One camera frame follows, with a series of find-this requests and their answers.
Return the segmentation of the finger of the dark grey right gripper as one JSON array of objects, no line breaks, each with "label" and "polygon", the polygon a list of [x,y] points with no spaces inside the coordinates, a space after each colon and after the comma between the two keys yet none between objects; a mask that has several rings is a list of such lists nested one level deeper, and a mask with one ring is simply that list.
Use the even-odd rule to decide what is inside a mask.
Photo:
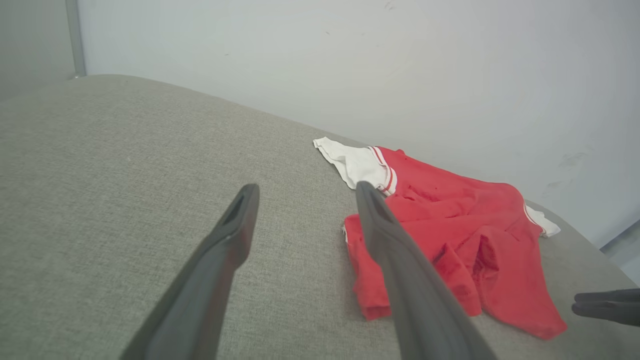
[{"label": "finger of the dark grey right gripper", "polygon": [[640,326],[640,303],[637,301],[577,301],[571,310],[580,317]]},{"label": "finger of the dark grey right gripper", "polygon": [[640,301],[640,289],[618,289],[601,292],[579,292],[574,296],[574,301],[579,302],[615,302],[638,303]]}]

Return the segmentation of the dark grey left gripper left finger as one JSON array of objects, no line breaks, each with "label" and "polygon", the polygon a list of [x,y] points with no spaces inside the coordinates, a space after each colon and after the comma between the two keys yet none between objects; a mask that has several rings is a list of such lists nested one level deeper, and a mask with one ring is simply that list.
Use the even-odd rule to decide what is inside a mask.
[{"label": "dark grey left gripper left finger", "polygon": [[244,185],[121,354],[122,360],[214,360],[234,274],[249,257],[259,186]]}]

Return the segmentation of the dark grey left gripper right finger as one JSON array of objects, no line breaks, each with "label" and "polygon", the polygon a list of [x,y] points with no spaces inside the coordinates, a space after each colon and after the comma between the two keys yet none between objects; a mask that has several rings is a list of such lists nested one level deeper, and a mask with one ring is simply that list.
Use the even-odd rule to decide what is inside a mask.
[{"label": "dark grey left gripper right finger", "polygon": [[366,181],[355,189],[370,257],[380,266],[403,360],[494,360],[438,272]]}]

